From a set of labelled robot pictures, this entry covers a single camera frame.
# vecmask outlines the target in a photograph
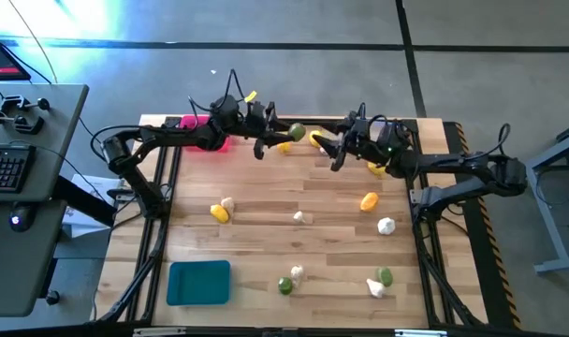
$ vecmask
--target concrete floor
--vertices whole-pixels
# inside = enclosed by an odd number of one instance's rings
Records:
[[[41,37],[402,43],[394,0],[33,3],[15,0]],[[404,7],[415,44],[569,46],[569,0],[405,0]],[[0,2],[0,36],[27,35],[11,7]],[[13,50],[50,77],[40,51],[28,39],[18,41]],[[91,87],[82,119],[94,130],[136,123],[141,113],[188,112],[182,105],[187,95],[210,102],[222,94],[231,67],[244,91],[276,101],[280,113],[343,115],[365,101],[370,115],[416,116],[403,51],[46,50],[60,82]],[[417,52],[416,67],[428,116],[462,123],[472,149],[492,146],[508,122],[505,150],[526,160],[569,126],[569,53]],[[68,159],[83,173],[110,176],[88,144],[79,127]],[[63,173],[72,176],[69,168]],[[488,197],[487,203],[523,328],[569,334],[569,271],[533,271],[533,263],[555,254],[532,192]],[[568,221],[569,208],[560,212]],[[569,239],[569,227],[562,230]],[[52,286],[65,300],[54,307],[38,303],[26,318],[0,319],[0,330],[87,320],[106,242],[105,233],[62,242],[56,255],[70,259],[61,262]]]

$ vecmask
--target teal tray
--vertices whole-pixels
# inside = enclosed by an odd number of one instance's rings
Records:
[[[170,266],[168,305],[215,305],[229,299],[228,261],[174,262]]]

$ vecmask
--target wooden tabletop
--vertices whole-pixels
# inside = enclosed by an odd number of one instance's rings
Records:
[[[142,115],[140,123],[161,125],[166,117]],[[423,152],[448,153],[442,121],[417,122]],[[182,152],[153,324],[426,328],[404,180],[378,179],[365,161],[350,157],[339,172],[332,172],[330,160],[307,137],[293,143],[290,154],[267,149],[261,161],[254,159],[253,144],[252,139],[233,138],[224,154]],[[139,165],[148,179],[153,177],[157,153]],[[440,186],[455,183],[451,174],[430,174],[429,181]],[[361,212],[359,202],[369,192],[376,192],[380,201],[373,212]],[[221,225],[210,215],[210,206],[225,197],[234,198],[236,209],[232,221]],[[138,206],[129,206],[118,220],[138,211]],[[293,221],[297,211],[303,211],[306,224]],[[445,216],[464,225],[462,217]],[[397,223],[390,236],[378,234],[376,224],[383,217]],[[142,226],[139,219],[111,236],[96,296],[101,315],[133,277]],[[444,221],[438,223],[438,231],[449,283],[473,314],[487,321],[469,239]],[[171,262],[217,259],[231,264],[231,298],[226,305],[167,305]],[[283,296],[278,280],[294,265],[304,267],[304,280],[290,296]],[[382,299],[375,299],[366,279],[376,279],[381,266],[391,269],[394,284]],[[440,292],[432,284],[442,317]],[[139,315],[147,288],[145,283]]]

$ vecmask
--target gray metal stand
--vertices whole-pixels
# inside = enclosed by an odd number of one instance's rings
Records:
[[[567,154],[569,154],[569,138],[563,140],[557,145],[554,145],[526,163],[530,188],[534,192],[538,208],[540,209],[540,213],[543,215],[545,225],[548,229],[548,234],[550,235],[550,239],[553,242],[553,246],[555,247],[555,251],[558,256],[558,259],[534,265],[534,270],[537,273],[569,269],[569,256],[567,255],[567,251],[563,245],[563,241],[559,230],[557,229],[557,225],[555,224],[555,220],[553,219],[553,215],[550,212],[549,206],[540,198],[544,198],[545,195],[542,190],[538,191],[539,193],[536,193],[535,191],[536,186],[538,185],[540,171],[546,169],[550,164],[565,157]]]

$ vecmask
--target green toy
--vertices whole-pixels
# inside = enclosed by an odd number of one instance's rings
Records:
[[[378,268],[378,279],[383,285],[390,286],[393,284],[393,273],[387,267]]]
[[[278,280],[278,290],[283,295],[290,294],[293,291],[293,281],[288,277],[281,277],[281,279]]]
[[[305,136],[305,126],[301,123],[295,123],[288,128],[288,135],[293,137],[295,141],[300,141]]]

